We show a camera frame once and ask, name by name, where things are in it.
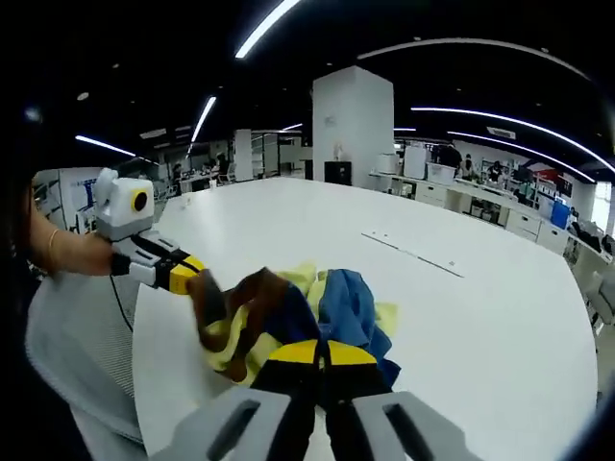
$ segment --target white pillar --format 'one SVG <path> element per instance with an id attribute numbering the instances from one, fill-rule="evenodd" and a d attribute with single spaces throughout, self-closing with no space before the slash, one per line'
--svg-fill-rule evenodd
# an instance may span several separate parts
<path id="1" fill-rule="evenodd" d="M 353 163 L 353 185 L 368 188 L 378 155 L 394 152 L 393 84 L 360 67 L 318 79 L 313 88 L 314 179 L 325 161 Z"/>
<path id="2" fill-rule="evenodd" d="M 615 184 L 611 184 L 611 205 L 608 211 L 608 222 L 606 223 L 606 233 L 613 236 L 615 225 Z"/>
<path id="3" fill-rule="evenodd" d="M 237 130 L 234 132 L 234 175 L 237 181 L 254 179 L 252 130 Z"/>

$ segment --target camera lens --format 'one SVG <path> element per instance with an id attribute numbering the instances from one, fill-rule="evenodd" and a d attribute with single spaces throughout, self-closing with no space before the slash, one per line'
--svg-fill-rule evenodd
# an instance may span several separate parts
<path id="1" fill-rule="evenodd" d="M 134 207 L 136 211 L 142 211 L 147 205 L 147 194 L 145 192 L 139 192 L 136 194 Z"/>

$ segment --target brown cloth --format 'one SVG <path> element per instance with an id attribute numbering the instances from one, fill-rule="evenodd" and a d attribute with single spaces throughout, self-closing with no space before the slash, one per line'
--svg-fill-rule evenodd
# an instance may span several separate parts
<path id="1" fill-rule="evenodd" d="M 267 268 L 246 277 L 235 288 L 225 292 L 224 313 L 216 315 L 208 312 L 206 305 L 206 287 L 215 285 L 209 271 L 203 271 L 198 277 L 190 279 L 187 290 L 192 299 L 194 315 L 201 344 L 211 352 L 221 352 L 229 342 L 230 332 L 222 331 L 219 334 L 207 332 L 206 326 L 216 320 L 233 319 L 237 310 L 245 305 L 248 309 L 246 328 L 241 331 L 239 343 L 233 359 L 220 375 L 228 377 L 234 382 L 240 382 L 247 376 L 245 363 L 246 354 L 256 344 L 258 337 L 263 333 L 265 319 L 283 305 L 284 294 L 289 287 L 287 280 L 281 279 Z"/>

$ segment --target blue cloth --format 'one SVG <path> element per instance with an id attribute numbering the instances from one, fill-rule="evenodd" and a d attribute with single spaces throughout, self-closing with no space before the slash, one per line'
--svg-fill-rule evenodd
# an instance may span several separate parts
<path id="1" fill-rule="evenodd" d="M 283 305 L 265 319 L 264 331 L 283 344 L 319 339 L 361 348 L 376 358 L 385 383 L 393 385 L 401 369 L 384 358 L 391 340 L 376 325 L 374 296 L 359 273 L 329 271 L 318 315 L 316 324 L 303 293 L 289 283 Z"/>
<path id="2" fill-rule="evenodd" d="M 331 339 L 371 353 L 386 384 L 393 385 L 401 368 L 384 359 L 391 349 L 391 340 L 376 325 L 374 296 L 359 273 L 329 271 L 325 294 L 318 305 L 318 316 L 324 341 Z"/>

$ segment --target human arm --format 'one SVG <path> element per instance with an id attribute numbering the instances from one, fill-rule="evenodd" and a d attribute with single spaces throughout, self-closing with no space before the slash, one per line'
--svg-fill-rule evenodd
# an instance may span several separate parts
<path id="1" fill-rule="evenodd" d="M 30 248 L 32 260 L 37 266 L 50 273 L 65 271 L 87 276 L 111 273 L 113 249 L 109 242 L 92 233 L 79 235 L 59 230 L 38 211 L 32 195 L 27 196 Z"/>

